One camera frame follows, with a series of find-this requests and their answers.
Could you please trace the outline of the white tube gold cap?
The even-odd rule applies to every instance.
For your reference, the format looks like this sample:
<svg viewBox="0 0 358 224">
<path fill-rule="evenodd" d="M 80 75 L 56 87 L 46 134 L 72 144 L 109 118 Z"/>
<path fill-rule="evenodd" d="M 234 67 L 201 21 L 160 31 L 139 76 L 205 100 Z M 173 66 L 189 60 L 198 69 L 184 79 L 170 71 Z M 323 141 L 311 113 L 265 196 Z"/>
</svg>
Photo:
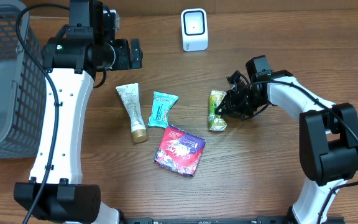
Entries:
<svg viewBox="0 0 358 224">
<path fill-rule="evenodd" d="M 129 115 L 132 140 L 135 143 L 146 141 L 148 135 L 140 107 L 139 84 L 131 83 L 117 86 L 116 90 Z"/>
</svg>

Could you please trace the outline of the teal tissue pack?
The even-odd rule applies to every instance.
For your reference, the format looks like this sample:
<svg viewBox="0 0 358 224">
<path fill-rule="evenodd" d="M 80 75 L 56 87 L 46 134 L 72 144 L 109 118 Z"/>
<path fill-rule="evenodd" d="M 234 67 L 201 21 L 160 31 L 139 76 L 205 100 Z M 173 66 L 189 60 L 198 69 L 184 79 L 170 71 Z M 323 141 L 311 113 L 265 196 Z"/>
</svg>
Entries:
<svg viewBox="0 0 358 224">
<path fill-rule="evenodd" d="M 155 91 L 149 127 L 166 128 L 169 125 L 169 112 L 177 100 L 178 96 L 176 95 Z"/>
</svg>

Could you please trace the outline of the red purple liner pack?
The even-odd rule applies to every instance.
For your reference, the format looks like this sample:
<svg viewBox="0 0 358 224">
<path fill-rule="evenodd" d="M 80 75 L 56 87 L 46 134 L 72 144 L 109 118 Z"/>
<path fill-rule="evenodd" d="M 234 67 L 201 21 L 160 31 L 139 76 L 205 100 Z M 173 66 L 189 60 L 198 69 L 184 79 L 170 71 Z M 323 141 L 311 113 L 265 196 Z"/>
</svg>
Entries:
<svg viewBox="0 0 358 224">
<path fill-rule="evenodd" d="M 206 141 L 174 126 L 167 126 L 154 157 L 159 166 L 193 177 Z"/>
</svg>

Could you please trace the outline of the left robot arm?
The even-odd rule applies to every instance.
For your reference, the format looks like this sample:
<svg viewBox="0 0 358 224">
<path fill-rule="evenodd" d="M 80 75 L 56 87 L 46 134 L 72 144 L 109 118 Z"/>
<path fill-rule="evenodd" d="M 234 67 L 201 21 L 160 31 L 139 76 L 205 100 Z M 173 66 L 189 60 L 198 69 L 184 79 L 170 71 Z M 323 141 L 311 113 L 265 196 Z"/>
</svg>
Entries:
<svg viewBox="0 0 358 224">
<path fill-rule="evenodd" d="M 29 180 L 14 199 L 28 217 L 54 223 L 123 223 L 98 185 L 84 184 L 81 140 L 96 74 L 142 67 L 138 39 L 117 39 L 119 16 L 101 1 L 71 1 L 69 23 L 50 38 L 35 65 L 46 80 L 39 149 Z"/>
</svg>

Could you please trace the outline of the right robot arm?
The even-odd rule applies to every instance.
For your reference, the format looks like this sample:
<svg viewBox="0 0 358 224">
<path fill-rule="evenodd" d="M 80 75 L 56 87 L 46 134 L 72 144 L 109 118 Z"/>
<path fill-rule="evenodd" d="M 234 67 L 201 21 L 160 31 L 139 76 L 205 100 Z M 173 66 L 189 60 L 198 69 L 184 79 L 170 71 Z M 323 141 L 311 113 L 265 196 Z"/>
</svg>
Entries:
<svg viewBox="0 0 358 224">
<path fill-rule="evenodd" d="M 328 217 L 328 210 L 341 189 L 358 185 L 356 109 L 318 97 L 287 70 L 273 71 L 264 55 L 245 67 L 247 76 L 235 71 L 227 78 L 231 89 L 214 113 L 245 121 L 272 105 L 299 124 L 299 158 L 306 179 L 287 215 L 273 222 L 344 223 L 342 217 Z"/>
</svg>

